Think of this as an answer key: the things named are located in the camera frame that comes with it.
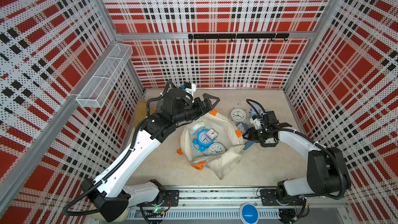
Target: blue button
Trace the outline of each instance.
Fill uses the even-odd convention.
[[[249,224],[256,223],[258,221],[257,209],[253,205],[247,204],[242,209],[242,217]]]

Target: alarm clock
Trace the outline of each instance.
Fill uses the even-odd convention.
[[[204,122],[197,122],[193,125],[193,127],[191,127],[191,129],[189,130],[189,134],[196,135],[200,131],[202,131],[204,128],[205,128]]]
[[[220,143],[213,143],[207,149],[207,156],[217,156],[225,152],[225,147]]]
[[[198,137],[192,141],[193,147],[195,147],[195,149],[200,152],[204,152],[206,148],[208,148],[213,143],[213,140],[211,140],[206,134],[208,131],[209,130],[207,129],[200,131],[198,133]]]
[[[246,122],[246,112],[240,108],[235,108],[232,110],[229,115],[229,119],[235,124],[239,125],[240,123]]]
[[[208,132],[206,132],[206,135],[211,139],[215,139],[218,136],[218,133],[214,129],[210,129]]]

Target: plaid wall panel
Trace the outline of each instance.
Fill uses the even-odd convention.
[[[83,179],[104,171],[120,151],[140,95],[125,68],[103,108],[78,107],[0,220],[12,223],[83,223],[61,214],[79,196]],[[74,206],[86,210],[88,200]]]
[[[329,0],[103,0],[116,31],[313,30]]]
[[[306,39],[128,40],[132,63],[145,88],[167,79],[198,87],[283,88]]]
[[[339,147],[359,223],[398,216],[398,0],[342,0],[288,95],[307,134]]]
[[[0,0],[0,182],[109,43],[92,0]]]

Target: blue alarm clock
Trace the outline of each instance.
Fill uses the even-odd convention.
[[[193,140],[193,147],[200,152],[204,152],[213,143],[213,140],[206,135],[208,131],[208,129],[200,131],[198,137]]]

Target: white alarm clock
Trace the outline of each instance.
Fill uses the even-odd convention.
[[[207,148],[207,156],[217,156],[225,152],[225,147],[220,143],[213,143]]]
[[[246,112],[240,108],[235,108],[229,115],[229,119],[235,124],[246,122]]]

